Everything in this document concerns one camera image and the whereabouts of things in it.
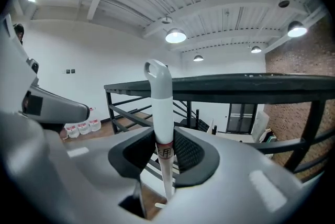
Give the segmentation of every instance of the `doorway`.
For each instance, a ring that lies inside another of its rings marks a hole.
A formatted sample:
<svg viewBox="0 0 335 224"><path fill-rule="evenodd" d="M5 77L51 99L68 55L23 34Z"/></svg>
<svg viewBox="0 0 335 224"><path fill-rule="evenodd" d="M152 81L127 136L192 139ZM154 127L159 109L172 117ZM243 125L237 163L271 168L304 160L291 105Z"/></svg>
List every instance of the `doorway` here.
<svg viewBox="0 0 335 224"><path fill-rule="evenodd" d="M226 133L251 134L257 104L230 104Z"/></svg>

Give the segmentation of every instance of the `white wall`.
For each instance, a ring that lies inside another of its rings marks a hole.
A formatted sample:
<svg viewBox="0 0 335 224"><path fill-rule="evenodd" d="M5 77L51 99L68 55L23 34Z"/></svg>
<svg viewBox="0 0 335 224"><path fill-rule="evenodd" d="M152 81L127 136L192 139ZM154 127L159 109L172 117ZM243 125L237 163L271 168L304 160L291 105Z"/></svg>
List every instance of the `white wall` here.
<svg viewBox="0 0 335 224"><path fill-rule="evenodd" d="M181 56L122 31L83 22L33 20L25 26L24 49L39 64L41 88L65 98L96 107L109 118L105 84L146 80L144 63L156 58L180 77ZM63 74L75 69L75 74ZM135 98L112 94L113 103ZM121 105L124 110L141 108L150 99ZM143 111L150 114L151 109Z"/></svg>
<svg viewBox="0 0 335 224"><path fill-rule="evenodd" d="M186 77L228 74L228 73L263 73L265 72L265 55L252 54L246 46L234 44L197 51L203 56L200 62L193 61L196 51L182 53L183 75ZM214 119L217 130L225 132L227 127L229 104L192 102L192 110L199 109L200 119L210 124Z"/></svg>

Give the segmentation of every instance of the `railing post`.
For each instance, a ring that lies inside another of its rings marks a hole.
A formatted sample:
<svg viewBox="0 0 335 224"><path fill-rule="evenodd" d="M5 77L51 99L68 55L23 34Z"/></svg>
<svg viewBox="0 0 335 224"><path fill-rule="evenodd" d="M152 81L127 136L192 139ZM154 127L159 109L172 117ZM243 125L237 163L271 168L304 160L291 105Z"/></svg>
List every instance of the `railing post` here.
<svg viewBox="0 0 335 224"><path fill-rule="evenodd" d="M196 110L195 130L199 130L199 110Z"/></svg>
<svg viewBox="0 0 335 224"><path fill-rule="evenodd" d="M218 128L218 126L214 126L214 128L213 128L213 130L212 130L212 132L211 132L211 134L212 135L216 135L216 129Z"/></svg>
<svg viewBox="0 0 335 224"><path fill-rule="evenodd" d="M305 139L306 143L304 147L295 150L285 164L285 168L293 172L295 168L302 161L304 156L306 155L309 147L312 145L314 137L319 129L319 125L322 119L323 110L325 109L324 101L313 101L310 110L308 119L301 136L302 139Z"/></svg>
<svg viewBox="0 0 335 224"><path fill-rule="evenodd" d="M115 119L114 111L110 108L110 105L112 105L110 92L106 91L106 98L107 98L107 106L108 106L108 111L109 111L109 117L110 117L111 126L113 128L114 134L117 134L118 130L117 130L117 127L116 127L116 125L115 125L115 123L113 121Z"/></svg>
<svg viewBox="0 0 335 224"><path fill-rule="evenodd" d="M187 127L191 128L192 102L187 101Z"/></svg>

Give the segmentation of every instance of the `black metal railing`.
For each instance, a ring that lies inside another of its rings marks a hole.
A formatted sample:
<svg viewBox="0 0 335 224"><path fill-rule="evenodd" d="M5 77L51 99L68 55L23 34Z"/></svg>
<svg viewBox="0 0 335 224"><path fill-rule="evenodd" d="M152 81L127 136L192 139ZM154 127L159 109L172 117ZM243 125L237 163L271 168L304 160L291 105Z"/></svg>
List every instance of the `black metal railing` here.
<svg viewBox="0 0 335 224"><path fill-rule="evenodd" d="M270 142L270 143L248 143L264 154L281 153L293 151L285 167L293 173L307 170L325 160L325 154L310 162L300 164L310 146L320 143L333 135L334 129L323 132L316 136L325 102L335 98L335 77L314 75L290 75L290 74L222 74L198 77L177 78L172 80L174 106L182 113L174 112L185 118L181 123L175 122L176 126L194 128L207 131L208 125L201 121L199 110L192 111L192 101L211 103L238 103L238 104L287 104L311 102L309 116L302 136L298 139ZM139 112L150 106L126 112L116 107L128 102L134 102L150 97L150 84L148 81L130 82L121 84L105 85L107 103L111 124L114 133L128 131L117 122L114 111L133 121L133 125L152 126L152 122L134 115L133 111ZM112 104L111 93L125 94L130 96L141 96L139 98L126 100ZM176 103L179 101L185 108Z"/></svg>

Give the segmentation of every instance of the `label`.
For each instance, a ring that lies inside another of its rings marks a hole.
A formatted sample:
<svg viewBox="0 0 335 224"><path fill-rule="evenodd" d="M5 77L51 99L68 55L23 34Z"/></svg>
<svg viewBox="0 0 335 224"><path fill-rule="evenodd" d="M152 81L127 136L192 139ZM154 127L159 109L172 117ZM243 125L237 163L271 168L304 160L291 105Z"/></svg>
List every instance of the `label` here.
<svg viewBox="0 0 335 224"><path fill-rule="evenodd" d="M173 157L173 141L169 144L156 143L158 157L162 159L170 159Z"/></svg>

